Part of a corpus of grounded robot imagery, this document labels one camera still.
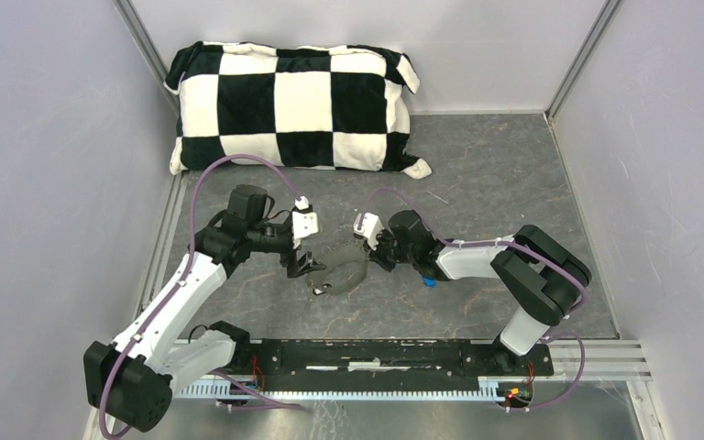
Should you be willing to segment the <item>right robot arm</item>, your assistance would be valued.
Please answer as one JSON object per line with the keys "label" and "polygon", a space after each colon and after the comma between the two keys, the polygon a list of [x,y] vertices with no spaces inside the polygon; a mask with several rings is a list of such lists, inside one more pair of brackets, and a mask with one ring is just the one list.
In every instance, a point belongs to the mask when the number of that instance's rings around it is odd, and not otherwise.
{"label": "right robot arm", "polygon": [[518,308],[497,336],[495,367],[515,374],[530,351],[587,300],[589,267],[536,225],[486,241],[439,238],[414,210],[394,214],[388,223],[372,213],[353,224],[369,258],[386,271],[412,266],[427,285],[467,278],[499,280]]}

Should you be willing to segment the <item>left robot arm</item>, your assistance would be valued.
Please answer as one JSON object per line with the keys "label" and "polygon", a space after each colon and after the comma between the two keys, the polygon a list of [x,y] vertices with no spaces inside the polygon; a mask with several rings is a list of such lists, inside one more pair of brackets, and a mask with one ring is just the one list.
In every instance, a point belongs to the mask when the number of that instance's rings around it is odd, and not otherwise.
{"label": "left robot arm", "polygon": [[220,289],[252,254],[277,254],[291,278],[322,266],[309,253],[299,255],[303,239],[319,231],[318,216],[304,196],[294,201],[280,224],[268,216],[274,205],[257,186],[239,184],[227,207],[196,231],[177,271],[124,331],[104,344],[94,341],[82,358],[88,402],[99,411],[107,439],[107,417],[127,430],[147,432],[168,411],[172,398],[215,369],[244,371],[251,361],[248,332],[214,324],[184,348],[174,342],[212,293]]}

